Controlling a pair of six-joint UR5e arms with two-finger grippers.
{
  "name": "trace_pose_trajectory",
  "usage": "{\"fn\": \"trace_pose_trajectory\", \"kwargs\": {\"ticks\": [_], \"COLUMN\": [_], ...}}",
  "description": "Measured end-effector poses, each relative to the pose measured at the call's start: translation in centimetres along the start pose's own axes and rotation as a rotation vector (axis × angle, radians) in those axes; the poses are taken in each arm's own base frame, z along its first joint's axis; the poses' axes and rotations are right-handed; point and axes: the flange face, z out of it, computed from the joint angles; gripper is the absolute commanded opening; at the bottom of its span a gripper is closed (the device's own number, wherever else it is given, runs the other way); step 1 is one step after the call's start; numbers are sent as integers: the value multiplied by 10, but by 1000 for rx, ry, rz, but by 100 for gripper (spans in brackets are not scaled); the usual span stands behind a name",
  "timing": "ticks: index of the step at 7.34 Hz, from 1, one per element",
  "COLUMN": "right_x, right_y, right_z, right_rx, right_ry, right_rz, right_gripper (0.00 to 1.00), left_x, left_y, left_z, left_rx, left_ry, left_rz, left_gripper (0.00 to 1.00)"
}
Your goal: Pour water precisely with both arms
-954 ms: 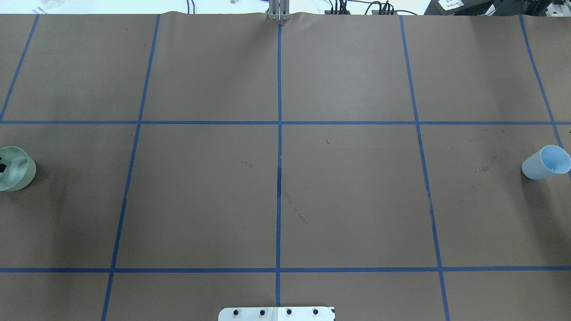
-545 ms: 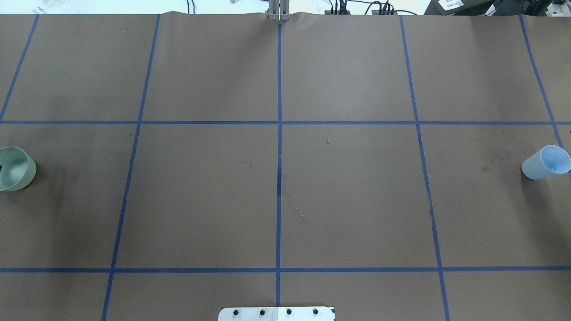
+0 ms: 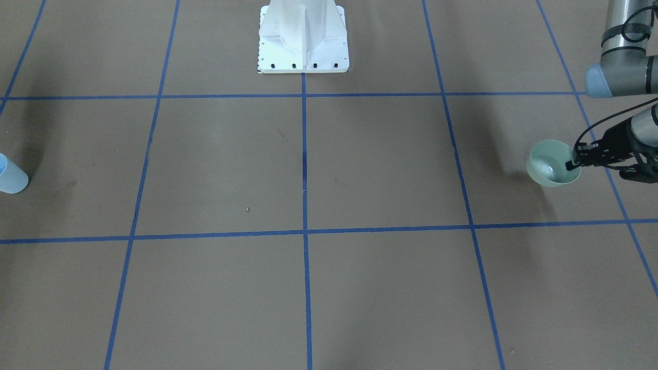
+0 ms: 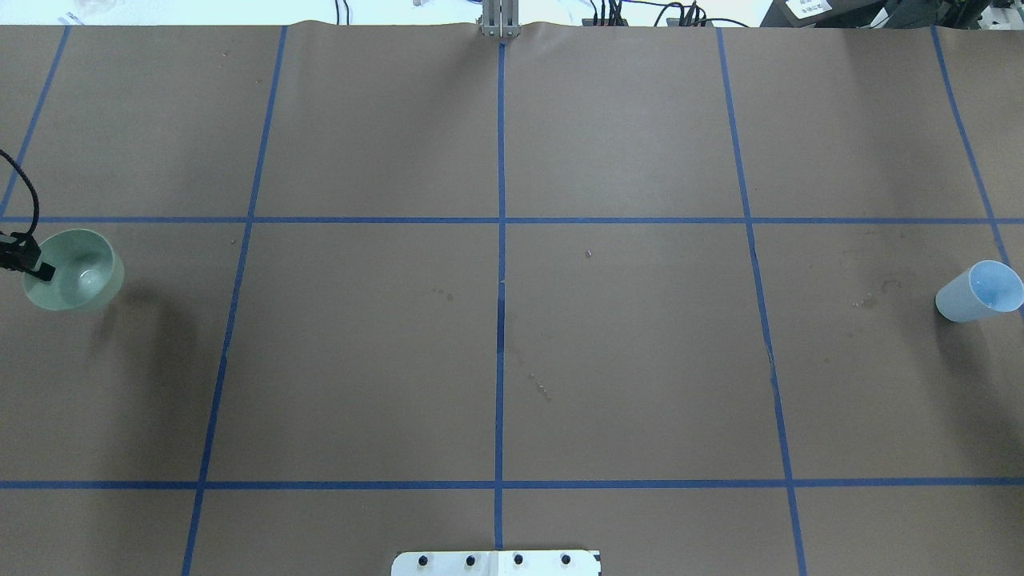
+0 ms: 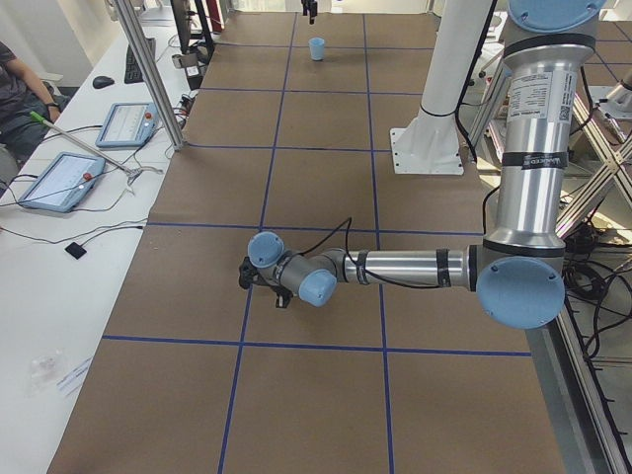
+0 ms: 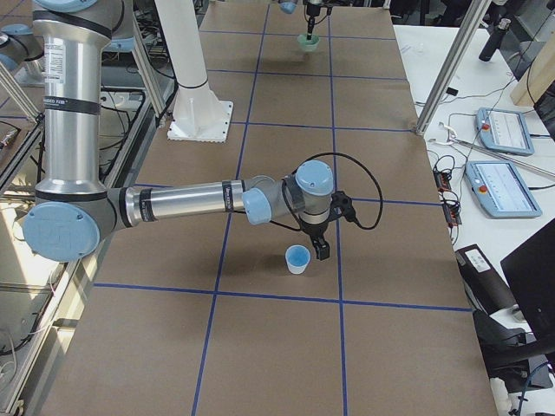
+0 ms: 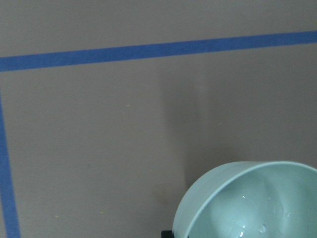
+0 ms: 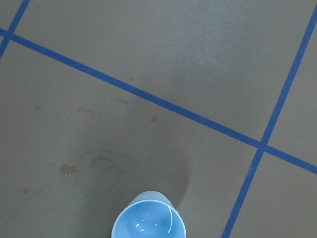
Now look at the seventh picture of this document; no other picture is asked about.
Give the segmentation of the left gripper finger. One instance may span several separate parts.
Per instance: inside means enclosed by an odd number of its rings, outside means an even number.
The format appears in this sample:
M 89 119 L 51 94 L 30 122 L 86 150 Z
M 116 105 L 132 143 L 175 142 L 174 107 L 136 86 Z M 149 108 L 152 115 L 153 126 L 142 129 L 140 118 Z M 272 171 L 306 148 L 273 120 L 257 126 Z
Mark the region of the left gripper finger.
M 174 238 L 174 233 L 172 230 L 164 230 L 161 232 L 161 238 Z

